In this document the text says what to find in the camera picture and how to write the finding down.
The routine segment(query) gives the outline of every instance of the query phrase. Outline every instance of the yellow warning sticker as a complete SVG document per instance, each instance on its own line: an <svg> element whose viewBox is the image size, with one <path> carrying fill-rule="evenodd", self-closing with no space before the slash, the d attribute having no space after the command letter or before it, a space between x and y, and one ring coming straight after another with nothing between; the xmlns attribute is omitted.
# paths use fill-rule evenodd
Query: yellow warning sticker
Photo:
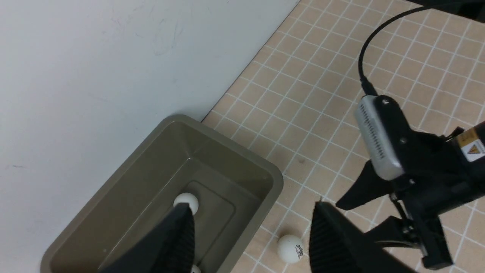
<svg viewBox="0 0 485 273"><path fill-rule="evenodd" d="M470 143L479 140L477 132L475 131L475 128L468 129L464 131L463 133L459 134L457 137L458 140L458 145L460 145L460 148L463 148Z"/></svg>

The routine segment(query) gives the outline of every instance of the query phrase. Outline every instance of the beige tile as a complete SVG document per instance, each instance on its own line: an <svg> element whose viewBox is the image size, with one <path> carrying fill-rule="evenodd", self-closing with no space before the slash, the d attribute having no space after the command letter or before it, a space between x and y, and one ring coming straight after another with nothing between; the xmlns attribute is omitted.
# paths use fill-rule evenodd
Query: beige tile
<svg viewBox="0 0 485 273"><path fill-rule="evenodd" d="M345 161L343 165L343 169L341 171L341 174L356 180L360 172L362 171L362 168L364 168L364 164L367 162L367 160L357 154L350 153L349 158Z"/></svg>
<svg viewBox="0 0 485 273"><path fill-rule="evenodd" d="M296 112L298 112L298 109L300 109L300 106L301 104L284 98L274 115L286 121L291 121L296 115Z"/></svg>
<svg viewBox="0 0 485 273"><path fill-rule="evenodd" d="M293 56L309 61L314 53L317 51L318 47L316 45L310 44L308 42L302 42L301 45L296 49Z"/></svg>
<svg viewBox="0 0 485 273"><path fill-rule="evenodd" d="M343 119L343 122L345 122L347 124L350 124L350 125L353 125L354 127L357 127L357 120L356 120L356 117L354 115L356 109L357 109L357 103L353 103L350 106L350 110L345 115L345 118Z"/></svg>
<svg viewBox="0 0 485 273"><path fill-rule="evenodd" d="M328 30L313 27L305 37L305 41L315 45L321 45L325 37L327 37Z"/></svg>
<svg viewBox="0 0 485 273"><path fill-rule="evenodd" d="M440 31L423 26L416 36L416 41L433 46L436 43L439 34Z"/></svg>
<svg viewBox="0 0 485 273"><path fill-rule="evenodd" d="M290 207L302 186L286 176L283 177L283 181L283 190L278 197L278 202L286 207Z"/></svg>
<svg viewBox="0 0 485 273"><path fill-rule="evenodd" d="M340 49L340 53L356 59L360 53L363 43L353 39L347 39Z"/></svg>
<svg viewBox="0 0 485 273"><path fill-rule="evenodd" d="M479 42L483 42L485 40L485 28L483 24L472 21L470 27L465 33L465 37Z"/></svg>
<svg viewBox="0 0 485 273"><path fill-rule="evenodd" d="M439 89L459 96L466 82L467 79L463 76L446 73Z"/></svg>
<svg viewBox="0 0 485 273"><path fill-rule="evenodd" d="M463 205L441 214L439 218L444 226L463 234L470 214L471 209Z"/></svg>
<svg viewBox="0 0 485 273"><path fill-rule="evenodd" d="M260 64L255 62L250 62L249 65L247 65L244 71L241 73L241 77L248 80L252 80L260 67L261 67Z"/></svg>
<svg viewBox="0 0 485 273"><path fill-rule="evenodd" d="M259 156L266 158L274 146L275 143L271 140L262 136L257 136L250 150L258 154Z"/></svg>
<svg viewBox="0 0 485 273"><path fill-rule="evenodd" d="M334 32L330 32L325 38L325 41L323 41L321 47L334 52L338 52L342 44L345 42L345 39L346 37L342 35L339 35Z"/></svg>
<svg viewBox="0 0 485 273"><path fill-rule="evenodd" d="M313 25L317 22L321 14L322 12L320 10L308 7L300 16L300 20Z"/></svg>
<svg viewBox="0 0 485 273"><path fill-rule="evenodd" d="M485 82L485 64L477 63L471 74L471 79L478 82Z"/></svg>
<svg viewBox="0 0 485 273"><path fill-rule="evenodd" d="M430 110L424 117L421 129L429 133L440 135L445 130L449 120L450 117L445 116L442 113Z"/></svg>
<svg viewBox="0 0 485 273"><path fill-rule="evenodd" d="M437 68L446 69L453 55L441 49L433 49L428 59L428 64Z"/></svg>
<svg viewBox="0 0 485 273"><path fill-rule="evenodd" d="M413 43L409 49L409 52L407 53L407 57L424 63L431 53L431 49L432 47L428 45Z"/></svg>
<svg viewBox="0 0 485 273"><path fill-rule="evenodd" d="M350 102L339 97L332 97L323 112L336 119L342 119L350 108Z"/></svg>
<svg viewBox="0 0 485 273"><path fill-rule="evenodd" d="M255 259L259 259L259 257L263 253L264 248L271 240L271 236L271 233L267 232L262 228L259 228L244 252L246 252L248 255Z"/></svg>
<svg viewBox="0 0 485 273"><path fill-rule="evenodd" d="M323 152L320 164L334 171L339 171L348 154L349 152L343 148L329 143L327 149Z"/></svg>
<svg viewBox="0 0 485 273"><path fill-rule="evenodd" d="M411 40L399 36L392 37L387 50L399 55L405 55L411 45Z"/></svg>
<svg viewBox="0 0 485 273"><path fill-rule="evenodd" d="M295 203L291 207L296 213L302 215L303 217L311 220L313 214L313 208L315 207L315 202L320 200L320 195L307 189L303 188L298 196L296 197ZM302 229L299 230L301 233L295 234L300 237L305 232L306 226L302 225Z"/></svg>
<svg viewBox="0 0 485 273"><path fill-rule="evenodd" d="M281 95L266 91L259 100L258 104L256 104L256 107L268 113L272 113L276 110L276 107L278 107L278 104L282 99L283 97Z"/></svg>
<svg viewBox="0 0 485 273"><path fill-rule="evenodd" d="M298 75L302 72L303 68L307 63L303 60L290 57L289 61L286 63L285 67L283 68L282 72L293 77L298 78Z"/></svg>
<svg viewBox="0 0 485 273"><path fill-rule="evenodd" d="M310 6L317 8L319 10L324 10L329 4L329 1L310 1L310 0L305 0L305 1L310 2L309 3Z"/></svg>
<svg viewBox="0 0 485 273"><path fill-rule="evenodd" d="M480 53L481 48L481 43L463 39L460 46L458 47L457 53L468 58L476 59L478 57L478 54Z"/></svg>
<svg viewBox="0 0 485 273"><path fill-rule="evenodd" d="M357 228L359 228L362 232L366 232L369 230L371 222L367 219L362 218L360 215L350 211L346 215L347 219L352 222Z"/></svg>
<svg viewBox="0 0 485 273"><path fill-rule="evenodd" d="M358 21L359 18L364 13L364 11L365 11L364 7L357 6L357 5L350 5L350 6L347 7L347 9L342 14L342 16L347 18L347 19Z"/></svg>
<svg viewBox="0 0 485 273"><path fill-rule="evenodd" d="M293 158L294 152L288 150L287 148L276 145L274 150L268 156L268 160L275 164L280 171L284 171L286 166L290 163Z"/></svg>
<svg viewBox="0 0 485 273"><path fill-rule="evenodd" d="M270 48L268 46L263 46L258 51L258 53L256 54L256 56L254 56L253 61L256 61L256 62L258 62L260 64L264 64L264 62L266 62L266 60L271 55L271 53L273 53L273 49L272 48Z"/></svg>
<svg viewBox="0 0 485 273"><path fill-rule="evenodd" d="M263 226L267 230L274 232L278 228L279 223L283 220L287 209L279 204L274 204L271 210L268 212L268 215L263 221Z"/></svg>
<svg viewBox="0 0 485 273"><path fill-rule="evenodd" d="M389 85L393 74L389 71L375 68L372 74L369 76L369 80L375 88L385 90Z"/></svg>
<svg viewBox="0 0 485 273"><path fill-rule="evenodd" d="M248 255L242 254L231 273L250 273L256 262Z"/></svg>
<svg viewBox="0 0 485 273"><path fill-rule="evenodd" d="M249 148L253 140L256 138L256 133L249 131L246 128L240 127L232 140L236 141L239 145Z"/></svg>
<svg viewBox="0 0 485 273"><path fill-rule="evenodd" d="M298 150L298 147L303 143L307 136L307 132L290 124L280 139L281 145L290 148L293 151Z"/></svg>
<svg viewBox="0 0 485 273"><path fill-rule="evenodd" d="M342 83L338 87L336 94L353 101L359 93L360 89L360 82L351 78L344 78Z"/></svg>
<svg viewBox="0 0 485 273"><path fill-rule="evenodd" d="M348 36L350 32L354 29L354 26L356 24L357 23L354 21L340 18L340 20L338 20L338 22L335 24L335 27L332 31L340 35Z"/></svg>
<svg viewBox="0 0 485 273"><path fill-rule="evenodd" d="M365 205L357 207L357 208L353 209L353 212L355 212L358 215L361 215L361 216L363 216L367 219L372 220L372 219L374 219L375 214L377 213L377 210L378 210L379 206L381 205L382 198L384 198L384 197L374 199L374 200L368 202Z"/></svg>
<svg viewBox="0 0 485 273"><path fill-rule="evenodd" d="M311 268L310 268L309 258L303 255L302 259L299 262L289 264L285 272L286 273L310 273Z"/></svg>
<svg viewBox="0 0 485 273"><path fill-rule="evenodd" d="M215 128L215 130L228 138L231 138L232 135L238 130L239 124L230 121L226 118L223 118L219 125Z"/></svg>
<svg viewBox="0 0 485 273"><path fill-rule="evenodd" d="M244 121L243 125L253 131L259 132L269 118L270 115L268 113L255 108Z"/></svg>
<svg viewBox="0 0 485 273"><path fill-rule="evenodd" d="M450 17L449 13L433 10L433 12L424 21L424 25L440 30L446 24L448 17Z"/></svg>
<svg viewBox="0 0 485 273"><path fill-rule="evenodd" d="M280 71L283 66L285 65L286 61L289 59L289 56L285 53L275 51L271 56L268 58L266 62L266 66L273 68L275 70Z"/></svg>
<svg viewBox="0 0 485 273"><path fill-rule="evenodd" d="M344 56L342 54L335 55L332 63L328 67L329 70L341 75L347 74L347 71L354 63L354 59Z"/></svg>
<svg viewBox="0 0 485 273"><path fill-rule="evenodd" d="M296 19L293 17L286 17L286 19L281 23L281 25L278 27L278 31L281 32L288 32L290 30L291 26L295 23Z"/></svg>
<svg viewBox="0 0 485 273"><path fill-rule="evenodd" d="M295 6L295 8L293 8L288 16L293 18L299 18L303 11L306 9L306 7L307 6L303 5L302 3L299 3Z"/></svg>
<svg viewBox="0 0 485 273"><path fill-rule="evenodd" d="M463 244L455 263L458 267L469 273L481 273L485 268L485 248L463 239Z"/></svg>
<svg viewBox="0 0 485 273"><path fill-rule="evenodd" d="M253 273L272 273L272 272L259 264L256 266L256 268L254 268Z"/></svg>
<svg viewBox="0 0 485 273"><path fill-rule="evenodd" d="M233 121L242 124L244 119L249 115L249 112L253 107L243 101L237 100L229 112L226 114L226 117L232 119Z"/></svg>
<svg viewBox="0 0 485 273"><path fill-rule="evenodd" d="M466 59L462 56L455 56L448 70L458 75L468 77L474 64L475 61L473 60Z"/></svg>
<svg viewBox="0 0 485 273"><path fill-rule="evenodd" d="M407 98L409 93L411 93L414 83L415 82L412 80L396 75L391 80L389 87L386 90L392 94L400 96L401 98Z"/></svg>
<svg viewBox="0 0 485 273"><path fill-rule="evenodd" d="M410 21L402 21L401 25L396 31L396 34L409 39L414 39L416 34L418 34L419 29L420 26L416 23Z"/></svg>
<svg viewBox="0 0 485 273"><path fill-rule="evenodd" d="M374 31L374 28L370 26L366 26L363 24L357 24L352 33L350 34L350 38L356 39L358 41L364 42L367 37Z"/></svg>
<svg viewBox="0 0 485 273"><path fill-rule="evenodd" d="M210 111L207 116L204 118L204 120L202 121L202 123L209 127L209 128L215 128L219 122L221 121L222 119L222 116L217 114L216 112L214 111Z"/></svg>
<svg viewBox="0 0 485 273"><path fill-rule="evenodd" d="M236 101L236 98L234 98L233 96L224 94L217 102L217 104L214 106L213 110L218 114L225 115L235 101Z"/></svg>
<svg viewBox="0 0 485 273"><path fill-rule="evenodd" d="M336 175L337 174L330 169L317 165L308 177L305 185L323 196L326 195Z"/></svg>
<svg viewBox="0 0 485 273"><path fill-rule="evenodd" d="M288 165L288 169L284 174L294 181L303 184L310 174L313 166L315 166L315 163L297 154Z"/></svg>
<svg viewBox="0 0 485 273"><path fill-rule="evenodd" d="M336 119L333 119L326 115L321 115L315 123L315 126L313 126L311 132L327 140L330 140L333 133L339 126L339 123L340 122Z"/></svg>
<svg viewBox="0 0 485 273"><path fill-rule="evenodd" d="M255 105L264 94L264 91L263 87L250 83L239 98L250 105Z"/></svg>
<svg viewBox="0 0 485 273"><path fill-rule="evenodd" d="M475 124L482 107L478 104L460 100L456 107L454 117L470 124Z"/></svg>
<svg viewBox="0 0 485 273"><path fill-rule="evenodd" d="M436 93L431 109L451 115L453 109L458 102L458 97L450 93L438 91Z"/></svg>
<svg viewBox="0 0 485 273"><path fill-rule="evenodd" d="M305 69L303 69L302 74L299 79L305 83L315 85L323 74L323 68L315 66L313 64L308 64Z"/></svg>
<svg viewBox="0 0 485 273"><path fill-rule="evenodd" d="M286 263L283 262L277 252L277 244L278 238L273 238L264 252L263 256L261 257L261 263L269 267L271 270L275 272L282 272L285 268Z"/></svg>
<svg viewBox="0 0 485 273"><path fill-rule="evenodd" d="M285 36L276 49L286 54L293 54L293 51L295 51L299 44L300 40L298 40L297 38Z"/></svg>
<svg viewBox="0 0 485 273"><path fill-rule="evenodd" d="M407 102L403 107L403 112L409 125L418 127L424 117L424 113L426 113L426 108L412 102Z"/></svg>
<svg viewBox="0 0 485 273"><path fill-rule="evenodd" d="M300 40L303 40L303 38L305 38L307 33L310 31L311 27L312 26L307 23L304 23L302 21L296 21L291 27L290 31L288 31L288 34Z"/></svg>
<svg viewBox="0 0 485 273"><path fill-rule="evenodd" d="M450 16L448 23L443 29L446 32L461 36L467 30L469 20L460 16Z"/></svg>
<svg viewBox="0 0 485 273"><path fill-rule="evenodd" d="M334 93L339 87L343 76L332 71L325 71L317 86L327 92Z"/></svg>
<svg viewBox="0 0 485 273"><path fill-rule="evenodd" d="M483 104L485 102L485 85L479 82L468 81L463 98Z"/></svg>
<svg viewBox="0 0 485 273"><path fill-rule="evenodd" d="M273 141L278 141L287 126L288 123L286 121L276 117L270 117L261 134Z"/></svg>
<svg viewBox="0 0 485 273"><path fill-rule="evenodd" d="M419 249L401 247L394 248L392 255L412 269L417 266L422 257Z"/></svg>
<svg viewBox="0 0 485 273"><path fill-rule="evenodd" d="M266 46L270 48L276 48L279 42L283 39L285 36L284 33L281 33L279 31L273 33L273 35L269 38L269 40L266 42Z"/></svg>
<svg viewBox="0 0 485 273"><path fill-rule="evenodd" d="M357 140L357 144L354 147L354 153L369 159L369 152L367 151L367 147L362 137L359 137Z"/></svg>
<svg viewBox="0 0 485 273"><path fill-rule="evenodd" d="M352 180L349 180L341 175L338 175L334 184L332 185L327 198L332 201L338 201L352 186Z"/></svg>
<svg viewBox="0 0 485 273"><path fill-rule="evenodd" d="M326 145L327 141L319 138L318 136L310 134L303 142L298 153L317 161Z"/></svg>
<svg viewBox="0 0 485 273"><path fill-rule="evenodd" d="M227 90L227 93L231 94L235 97L239 97L248 84L249 84L248 80L241 78L241 77L237 78L233 82L231 87L229 87L229 89Z"/></svg>
<svg viewBox="0 0 485 273"><path fill-rule="evenodd" d="M314 88L310 93L309 98L305 101L305 105L315 109L319 112L325 108L332 94L323 91L319 88Z"/></svg>
<svg viewBox="0 0 485 273"><path fill-rule="evenodd" d="M387 71L395 72L399 64L401 63L401 60L402 60L401 56L386 51L382 55L382 58L377 65L378 67L385 69Z"/></svg>
<svg viewBox="0 0 485 273"><path fill-rule="evenodd" d="M326 11L332 14L340 16L347 8L349 4L344 1L332 1L328 6Z"/></svg>
<svg viewBox="0 0 485 273"><path fill-rule="evenodd" d="M315 53L315 55L310 60L310 62L320 67L326 68L327 66L330 65L334 56L335 56L334 52L324 48L319 48Z"/></svg>
<svg viewBox="0 0 485 273"><path fill-rule="evenodd" d="M431 87L438 87L444 72L445 71L434 67L424 66L418 81Z"/></svg>
<svg viewBox="0 0 485 273"><path fill-rule="evenodd" d="M434 88L416 83L411 90L409 100L427 107L430 105L435 92Z"/></svg>
<svg viewBox="0 0 485 273"><path fill-rule="evenodd" d="M459 43L460 37L448 33L441 33L438 42L436 42L436 47L446 51L455 52Z"/></svg>
<svg viewBox="0 0 485 273"><path fill-rule="evenodd" d="M259 72L254 76L253 82L262 87L268 88L277 74L278 72L275 70L262 67Z"/></svg>
<svg viewBox="0 0 485 273"><path fill-rule="evenodd" d="M284 74L278 74L273 83L270 85L269 89L284 96L294 82L294 78L291 78Z"/></svg>
<svg viewBox="0 0 485 273"><path fill-rule="evenodd" d="M360 23L366 24L369 26L377 26L381 20L382 14L380 12L368 9L366 12L362 15L362 18L360 19Z"/></svg>
<svg viewBox="0 0 485 273"><path fill-rule="evenodd" d="M341 124L332 138L332 143L340 145L348 150L352 149L360 132L357 128L347 124Z"/></svg>

